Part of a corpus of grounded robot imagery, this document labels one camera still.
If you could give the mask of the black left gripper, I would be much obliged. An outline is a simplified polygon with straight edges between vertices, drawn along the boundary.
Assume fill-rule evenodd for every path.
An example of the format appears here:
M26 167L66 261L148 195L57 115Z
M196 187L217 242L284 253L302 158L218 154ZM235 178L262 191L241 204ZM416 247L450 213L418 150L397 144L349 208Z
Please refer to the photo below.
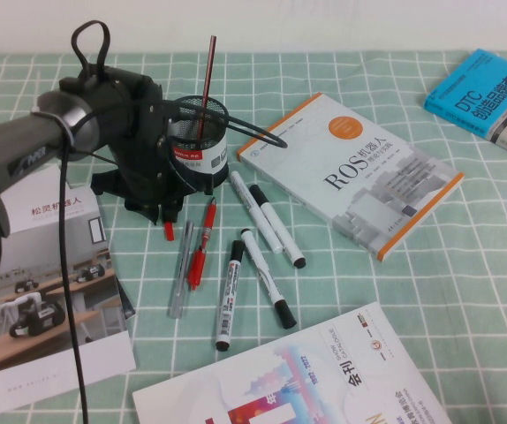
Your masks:
M112 78L110 84L116 105L110 112L110 150L125 209L157 225L161 208L162 221L176 223L185 182L175 171L167 133L180 108L165 101L162 88L150 78Z

